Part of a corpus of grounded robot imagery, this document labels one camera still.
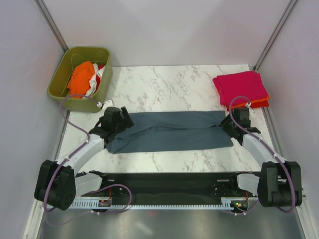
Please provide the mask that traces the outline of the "blue-grey t-shirt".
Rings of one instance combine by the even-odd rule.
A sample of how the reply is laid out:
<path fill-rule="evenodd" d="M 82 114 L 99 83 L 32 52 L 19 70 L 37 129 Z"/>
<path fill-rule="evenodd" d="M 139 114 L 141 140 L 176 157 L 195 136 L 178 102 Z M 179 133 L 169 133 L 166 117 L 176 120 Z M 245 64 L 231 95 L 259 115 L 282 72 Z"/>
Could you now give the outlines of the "blue-grey t-shirt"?
<path fill-rule="evenodd" d="M 134 126 L 107 145 L 111 154 L 208 150 L 232 147 L 219 123 L 224 111 L 131 113 Z"/>

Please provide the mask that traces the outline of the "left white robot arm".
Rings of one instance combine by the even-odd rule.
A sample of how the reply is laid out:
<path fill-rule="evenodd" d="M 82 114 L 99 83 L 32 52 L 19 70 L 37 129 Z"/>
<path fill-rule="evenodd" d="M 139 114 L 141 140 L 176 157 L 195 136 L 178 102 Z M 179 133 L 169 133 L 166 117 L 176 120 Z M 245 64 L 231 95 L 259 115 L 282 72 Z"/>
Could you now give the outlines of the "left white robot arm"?
<path fill-rule="evenodd" d="M 47 205 L 65 211 L 73 201 L 83 195 L 109 192 L 106 174 L 93 170 L 81 172 L 81 168 L 96 154 L 103 151 L 116 135 L 133 127 L 134 123 L 126 107 L 107 107 L 96 125 L 87 132 L 87 138 L 77 147 L 55 161 L 44 161 L 39 170 L 34 198 Z"/>

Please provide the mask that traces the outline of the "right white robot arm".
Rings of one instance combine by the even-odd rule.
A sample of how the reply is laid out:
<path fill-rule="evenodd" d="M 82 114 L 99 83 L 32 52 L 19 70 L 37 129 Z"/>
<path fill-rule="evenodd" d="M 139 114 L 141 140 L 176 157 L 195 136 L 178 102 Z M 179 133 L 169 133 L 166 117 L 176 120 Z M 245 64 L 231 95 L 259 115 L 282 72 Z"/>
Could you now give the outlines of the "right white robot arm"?
<path fill-rule="evenodd" d="M 234 196 L 245 191 L 258 196 L 263 207 L 295 207 L 302 204 L 301 167 L 295 161 L 287 161 L 272 149 L 256 127 L 251 127 L 250 112 L 237 108 L 219 124 L 231 138 L 236 139 L 259 163 L 259 173 L 239 173 L 228 183 Z"/>

